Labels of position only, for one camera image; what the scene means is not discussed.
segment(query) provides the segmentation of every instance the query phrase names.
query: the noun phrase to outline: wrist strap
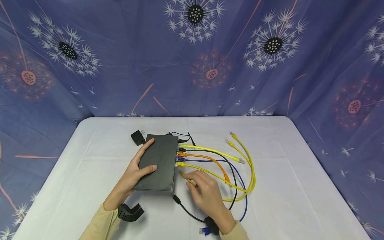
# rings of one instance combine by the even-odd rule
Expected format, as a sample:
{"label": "wrist strap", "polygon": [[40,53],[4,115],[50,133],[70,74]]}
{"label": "wrist strap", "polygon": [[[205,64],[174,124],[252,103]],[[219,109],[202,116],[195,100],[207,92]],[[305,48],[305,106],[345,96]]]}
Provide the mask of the wrist strap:
{"label": "wrist strap", "polygon": [[132,209],[130,209],[127,204],[121,204],[118,208],[118,218],[126,222],[136,221],[143,213],[144,210],[140,204],[136,204]]}

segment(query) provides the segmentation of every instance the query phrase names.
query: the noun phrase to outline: hand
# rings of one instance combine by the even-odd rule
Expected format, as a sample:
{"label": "hand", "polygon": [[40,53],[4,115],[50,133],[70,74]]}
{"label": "hand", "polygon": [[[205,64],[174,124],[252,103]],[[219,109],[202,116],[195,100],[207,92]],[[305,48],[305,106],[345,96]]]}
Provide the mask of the hand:
{"label": "hand", "polygon": [[201,194],[193,184],[186,182],[195,204],[215,221],[221,233],[230,233],[236,222],[223,203],[216,180],[203,171],[190,172],[184,177],[195,181],[200,188]]}
{"label": "hand", "polygon": [[151,165],[139,169],[140,158],[143,156],[147,148],[149,148],[149,146],[154,143],[154,141],[155,139],[152,138],[143,146],[141,146],[139,151],[132,158],[124,174],[117,182],[112,192],[108,195],[107,199],[104,201],[103,206],[105,210],[110,211],[117,209],[121,204],[125,202],[127,197],[135,191],[132,188],[137,184],[140,178],[157,170],[156,165]]}

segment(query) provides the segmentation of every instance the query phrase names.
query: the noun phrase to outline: fabric backdrop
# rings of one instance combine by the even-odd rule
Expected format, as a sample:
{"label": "fabric backdrop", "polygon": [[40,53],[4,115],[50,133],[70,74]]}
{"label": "fabric backdrop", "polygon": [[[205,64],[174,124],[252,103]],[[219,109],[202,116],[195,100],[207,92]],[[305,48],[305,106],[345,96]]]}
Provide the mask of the fabric backdrop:
{"label": "fabric backdrop", "polygon": [[384,2],[0,0],[0,239],[93,116],[296,124],[384,239]]}

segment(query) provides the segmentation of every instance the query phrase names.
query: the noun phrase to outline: power adapter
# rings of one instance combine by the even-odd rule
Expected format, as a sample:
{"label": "power adapter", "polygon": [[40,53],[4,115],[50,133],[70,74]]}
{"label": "power adapter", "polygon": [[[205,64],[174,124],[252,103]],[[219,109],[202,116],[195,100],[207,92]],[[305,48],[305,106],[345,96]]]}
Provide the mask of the power adapter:
{"label": "power adapter", "polygon": [[143,137],[143,134],[145,134],[143,130],[141,131],[137,130],[136,132],[131,134],[131,138],[136,143],[137,146],[140,144],[145,144],[145,139]]}

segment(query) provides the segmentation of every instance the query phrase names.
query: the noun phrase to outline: black cable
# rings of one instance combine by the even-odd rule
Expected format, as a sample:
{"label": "black cable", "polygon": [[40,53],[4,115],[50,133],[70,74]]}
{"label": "black cable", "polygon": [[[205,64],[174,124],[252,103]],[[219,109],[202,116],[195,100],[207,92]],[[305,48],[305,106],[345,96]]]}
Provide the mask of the black cable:
{"label": "black cable", "polygon": [[181,134],[181,133],[178,133],[178,132],[169,132],[168,134],[169,134],[169,135],[172,135],[172,133],[176,133],[176,134],[178,134],[178,135],[180,135],[180,136],[186,136],[186,137],[189,136],[189,139],[191,139],[191,141],[192,141],[192,145],[193,145],[193,146],[196,146],[195,142],[193,141],[193,138],[192,138],[191,134],[189,134],[188,132],[187,132],[188,135],[186,135],[186,134]]}
{"label": "black cable", "polygon": [[[235,180],[235,186],[237,187],[236,176],[235,176],[235,172],[233,171],[232,165],[223,155],[221,155],[220,153],[214,152],[214,151],[210,151],[210,150],[189,150],[189,149],[187,149],[187,152],[212,152],[212,153],[215,153],[215,154],[219,155],[220,157],[224,158],[224,160],[228,163],[229,167],[231,168],[233,179]],[[232,207],[236,201],[236,197],[237,197],[237,189],[235,191],[235,197],[233,198],[233,201],[232,201],[231,206],[229,207],[229,210],[232,209]]]}
{"label": "black cable", "polygon": [[188,133],[188,135],[189,135],[189,138],[190,138],[191,141],[192,141],[192,144],[193,144],[194,146],[196,146],[195,142],[193,141],[193,138],[192,138],[191,134]]}
{"label": "black cable", "polygon": [[176,134],[181,135],[181,136],[190,137],[190,135],[181,134],[181,133],[178,133],[178,132],[169,132],[170,135],[172,135],[172,133],[176,133]]}
{"label": "black cable", "polygon": [[199,222],[205,223],[203,220],[198,219],[197,217],[193,216],[192,213],[190,213],[190,212],[189,212],[189,211],[188,211],[188,210],[181,204],[180,198],[179,198],[178,196],[176,196],[176,194],[174,194],[174,195],[172,196],[172,198],[173,198],[173,200],[175,200],[175,202],[176,202],[177,204],[179,204],[179,205],[184,209],[184,211],[186,211],[186,213],[188,213],[188,215],[190,215],[193,219],[195,219],[195,220],[197,220],[197,221],[199,221]]}

